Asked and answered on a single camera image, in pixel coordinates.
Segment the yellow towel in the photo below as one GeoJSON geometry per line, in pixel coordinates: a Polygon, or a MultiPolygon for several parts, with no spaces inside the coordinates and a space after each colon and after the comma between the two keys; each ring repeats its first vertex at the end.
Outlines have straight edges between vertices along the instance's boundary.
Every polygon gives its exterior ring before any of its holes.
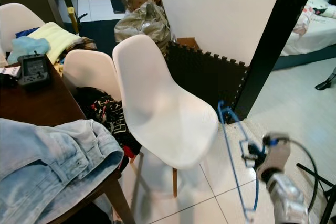
{"type": "Polygon", "coordinates": [[[38,28],[35,32],[28,35],[33,39],[45,38],[50,44],[50,50],[47,52],[47,56],[54,64],[59,55],[70,46],[75,40],[80,37],[65,31],[54,22],[46,23],[38,28]]]}

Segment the denim jacket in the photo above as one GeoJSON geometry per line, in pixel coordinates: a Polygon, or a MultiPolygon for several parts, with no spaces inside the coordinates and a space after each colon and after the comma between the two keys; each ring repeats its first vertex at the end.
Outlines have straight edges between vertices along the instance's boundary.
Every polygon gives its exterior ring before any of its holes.
{"type": "Polygon", "coordinates": [[[47,223],[93,191],[123,151],[93,120],[57,127],[0,119],[0,223],[47,223]]]}

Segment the white plastic chair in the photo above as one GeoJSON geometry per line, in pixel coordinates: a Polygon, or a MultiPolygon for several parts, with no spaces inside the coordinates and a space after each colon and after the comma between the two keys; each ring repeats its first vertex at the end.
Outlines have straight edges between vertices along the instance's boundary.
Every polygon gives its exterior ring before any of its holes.
{"type": "Polygon", "coordinates": [[[132,135],[173,168],[198,164],[216,139],[218,117],[206,102],[178,86],[155,42],[136,35],[113,50],[122,106],[132,135]]]}
{"type": "Polygon", "coordinates": [[[71,91],[76,87],[93,87],[105,91],[120,101],[116,69],[110,56],[103,52],[73,50],[64,61],[62,79],[71,91]]]}
{"type": "Polygon", "coordinates": [[[0,48],[4,52],[12,51],[12,40],[15,34],[45,23],[26,6],[9,3],[0,6],[0,48]]]}

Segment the blue cable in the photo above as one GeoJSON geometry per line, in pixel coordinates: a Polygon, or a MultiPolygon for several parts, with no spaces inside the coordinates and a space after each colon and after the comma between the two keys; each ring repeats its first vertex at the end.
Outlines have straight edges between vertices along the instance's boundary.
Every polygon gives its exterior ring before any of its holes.
{"type": "MultiPolygon", "coordinates": [[[[230,149],[230,144],[229,144],[229,141],[228,141],[227,133],[226,133],[226,130],[225,130],[225,121],[224,121],[224,116],[223,115],[225,113],[228,113],[228,114],[230,114],[233,117],[233,119],[238,123],[238,126],[241,129],[241,131],[242,131],[242,133],[243,133],[243,135],[245,137],[245,141],[248,141],[248,136],[247,136],[246,132],[244,131],[241,123],[239,122],[239,118],[237,117],[237,115],[229,107],[221,109],[221,107],[223,105],[224,105],[223,101],[220,101],[218,103],[218,114],[219,114],[219,118],[221,120],[220,122],[222,124],[222,128],[223,128],[223,131],[224,131],[224,137],[225,137],[225,141],[226,141],[226,145],[227,145],[227,150],[228,150],[230,161],[231,161],[231,167],[232,167],[232,170],[233,170],[233,173],[234,173],[234,176],[235,176],[235,180],[236,180],[236,184],[237,184],[237,189],[238,189],[238,193],[239,193],[239,197],[240,197],[240,202],[242,204],[242,208],[243,208],[243,211],[244,211],[244,216],[245,216],[246,220],[250,220],[248,218],[246,212],[247,211],[251,211],[251,209],[247,209],[245,207],[245,204],[244,204],[244,201],[243,201],[242,192],[240,191],[239,182],[238,182],[238,176],[237,176],[237,172],[236,172],[235,165],[234,165],[234,162],[233,162],[232,153],[231,153],[231,149],[230,149]]],[[[240,150],[241,150],[242,153],[244,153],[242,145],[240,145],[240,150]]],[[[259,198],[259,180],[257,178],[256,179],[256,198],[255,198],[254,207],[253,207],[252,211],[256,211],[257,210],[258,198],[259,198]]]]}

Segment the black door frame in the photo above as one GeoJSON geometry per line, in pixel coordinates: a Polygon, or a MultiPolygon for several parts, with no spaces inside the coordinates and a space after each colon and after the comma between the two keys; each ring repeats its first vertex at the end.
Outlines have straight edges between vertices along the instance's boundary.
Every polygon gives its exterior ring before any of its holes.
{"type": "Polygon", "coordinates": [[[306,2],[276,0],[235,106],[235,112],[241,120],[247,117],[255,103],[306,2]]]}

